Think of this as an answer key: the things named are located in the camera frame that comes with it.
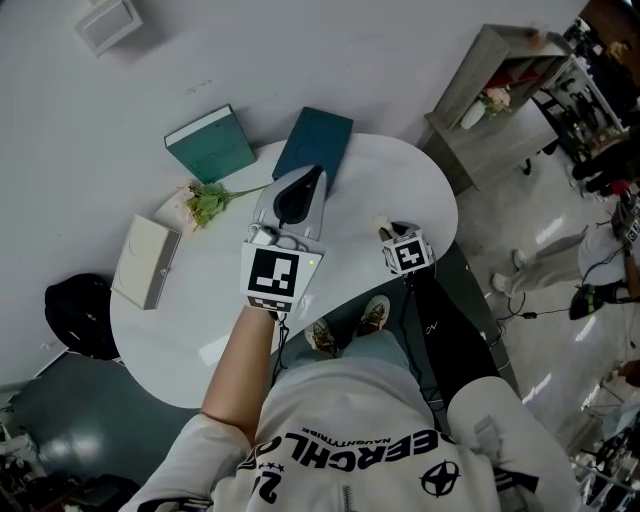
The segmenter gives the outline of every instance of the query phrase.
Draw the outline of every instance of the table top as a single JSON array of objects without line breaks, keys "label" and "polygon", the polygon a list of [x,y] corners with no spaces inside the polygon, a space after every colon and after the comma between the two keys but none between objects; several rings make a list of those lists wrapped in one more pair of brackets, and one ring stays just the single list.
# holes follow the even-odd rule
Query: table top
[{"label": "table top", "polygon": [[[272,182],[286,141],[257,150],[257,161],[221,181],[230,192]],[[141,311],[117,293],[111,328],[138,383],[164,402],[198,408],[245,297],[240,294],[241,243],[259,192],[231,202],[203,230],[180,220],[172,197],[154,220],[182,231],[158,308]],[[375,222],[380,216],[420,226],[437,258],[456,234],[458,210],[438,166],[406,142],[354,134],[328,194],[320,242],[326,253],[298,310],[289,339],[350,299],[396,276],[385,266]],[[277,329],[272,350],[277,347]]]}]

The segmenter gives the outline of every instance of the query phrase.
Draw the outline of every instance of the shoe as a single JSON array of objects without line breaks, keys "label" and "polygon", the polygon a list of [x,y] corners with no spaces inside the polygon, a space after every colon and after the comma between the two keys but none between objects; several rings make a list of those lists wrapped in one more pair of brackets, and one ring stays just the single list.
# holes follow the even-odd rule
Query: shoe
[{"label": "shoe", "polygon": [[505,291],[505,288],[507,286],[507,279],[508,278],[506,276],[495,273],[491,278],[491,286],[493,286],[497,291],[506,295],[507,297],[513,297],[513,295],[510,295]]},{"label": "shoe", "polygon": [[580,192],[580,196],[584,197],[585,199],[593,198],[593,194],[587,190],[586,181],[581,181],[580,183],[578,183],[578,191]]},{"label": "shoe", "polygon": [[578,184],[578,180],[576,180],[573,177],[573,168],[575,167],[575,164],[567,164],[564,166],[564,170],[567,174],[567,179],[569,180],[569,186],[571,188],[575,188],[576,185]]},{"label": "shoe", "polygon": [[522,249],[514,249],[511,251],[511,261],[513,261],[513,266],[520,270],[527,263],[527,257],[522,252]]},{"label": "shoe", "polygon": [[364,314],[360,319],[356,332],[353,333],[353,337],[360,338],[382,329],[389,319],[390,310],[391,303],[389,298],[386,295],[376,295],[364,308]]},{"label": "shoe", "polygon": [[329,331],[329,324],[324,318],[320,318],[305,327],[304,337],[314,350],[322,350],[336,357],[338,345],[336,345],[336,340],[331,335],[331,331]]}]

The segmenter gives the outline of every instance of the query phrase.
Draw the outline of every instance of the black backpack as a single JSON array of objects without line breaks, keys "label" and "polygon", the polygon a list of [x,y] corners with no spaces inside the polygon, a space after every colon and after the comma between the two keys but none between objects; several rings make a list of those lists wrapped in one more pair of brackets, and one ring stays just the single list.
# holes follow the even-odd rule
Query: black backpack
[{"label": "black backpack", "polygon": [[95,359],[120,357],[111,333],[111,290],[99,276],[78,274],[49,286],[44,314],[51,330],[69,349]]}]

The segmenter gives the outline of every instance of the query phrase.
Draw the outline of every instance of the wire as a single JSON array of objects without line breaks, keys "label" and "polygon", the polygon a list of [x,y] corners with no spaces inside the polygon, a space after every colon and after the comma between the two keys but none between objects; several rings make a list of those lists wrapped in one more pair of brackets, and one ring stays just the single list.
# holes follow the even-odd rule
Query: wire
[{"label": "wire", "polygon": [[[442,412],[446,409],[446,407],[444,406],[444,402],[442,399],[440,400],[433,400],[433,397],[436,393],[439,393],[440,390],[437,386],[430,386],[427,388],[423,388],[422,387],[422,370],[420,369],[420,367],[418,366],[418,364],[416,363],[415,357],[413,356],[413,351],[411,350],[411,345],[409,344],[409,339],[407,337],[407,328],[404,324],[404,320],[405,320],[405,316],[407,314],[407,307],[409,305],[409,300],[411,299],[411,295],[413,295],[413,290],[411,289],[411,286],[409,285],[409,283],[407,283],[405,281],[405,284],[407,285],[407,293],[404,296],[404,302],[402,303],[402,309],[400,310],[400,319],[398,320],[398,324],[400,325],[400,331],[402,332],[402,338],[404,341],[404,346],[407,349],[407,356],[409,358],[409,363],[411,364],[411,367],[413,368],[413,371],[416,374],[416,380],[418,381],[418,387],[420,389],[420,394],[422,395],[422,399],[427,403],[427,407],[429,407],[429,409],[431,410],[431,413],[434,415],[434,419],[435,418],[435,414],[438,412]],[[425,392],[428,390],[433,390],[431,392],[431,394],[429,395],[429,398],[427,398],[425,396]],[[433,407],[431,407],[431,404],[433,403],[439,403],[442,402],[443,405],[442,407],[440,407],[439,409],[434,409]]]},{"label": "wire", "polygon": [[601,265],[608,265],[613,261],[613,258],[615,258],[618,254],[621,254],[623,251],[624,251],[624,247],[620,247],[620,249],[613,251],[609,256],[607,256],[602,261],[599,261],[598,263],[594,263],[593,265],[591,265],[585,272],[584,277],[582,278],[582,283],[580,283],[580,286],[584,286],[584,282],[587,280],[587,276],[591,273],[591,271],[594,268],[597,268]]},{"label": "wire", "polygon": [[509,316],[505,316],[502,318],[496,318],[496,325],[498,326],[498,337],[496,338],[496,341],[494,341],[491,346],[489,347],[489,350],[491,350],[493,347],[495,347],[500,340],[502,339],[502,337],[505,335],[505,333],[507,332],[507,328],[504,326],[504,324],[502,322],[509,320],[510,318],[513,318],[514,316],[518,316],[520,314],[520,311],[522,311],[522,308],[524,308],[524,303],[527,300],[527,294],[523,293],[522,294],[522,304],[520,304],[520,307],[518,308],[518,311],[513,311],[511,309],[511,297],[509,297],[509,301],[507,302],[507,309],[509,310]]},{"label": "wire", "polygon": [[280,327],[280,339],[278,340],[278,355],[276,356],[276,362],[273,365],[273,374],[271,376],[271,387],[276,383],[278,379],[278,374],[282,370],[286,370],[288,367],[282,363],[282,352],[284,350],[284,344],[287,341],[287,337],[289,336],[289,328],[286,326],[284,321],[287,319],[287,315],[285,315],[278,320],[278,326]]},{"label": "wire", "polygon": [[407,314],[407,306],[409,305],[409,299],[411,299],[411,295],[412,295],[412,290],[411,288],[407,288],[407,293],[404,296],[404,302],[402,303],[402,309],[400,310],[400,319],[398,320],[398,323],[400,324],[400,331],[402,332],[402,338],[404,340],[404,346],[407,347],[407,355],[409,356],[409,362],[411,363],[411,366],[413,368],[413,371],[416,373],[416,380],[418,381],[418,386],[420,386],[420,393],[422,394],[422,398],[424,398],[424,401],[428,403],[427,399],[424,396],[423,390],[422,390],[422,370],[418,367],[418,365],[416,364],[416,360],[413,357],[413,351],[411,350],[411,347],[409,346],[409,339],[407,337],[407,328],[404,325],[404,319],[405,316]]}]

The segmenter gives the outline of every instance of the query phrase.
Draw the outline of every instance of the white pants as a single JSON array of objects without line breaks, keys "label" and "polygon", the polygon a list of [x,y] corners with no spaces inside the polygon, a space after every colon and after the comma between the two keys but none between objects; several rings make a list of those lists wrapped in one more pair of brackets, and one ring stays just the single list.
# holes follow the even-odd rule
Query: white pants
[{"label": "white pants", "polygon": [[568,236],[539,251],[531,260],[527,260],[519,272],[507,279],[505,293],[514,295],[582,279],[578,250],[583,239],[583,233]]}]

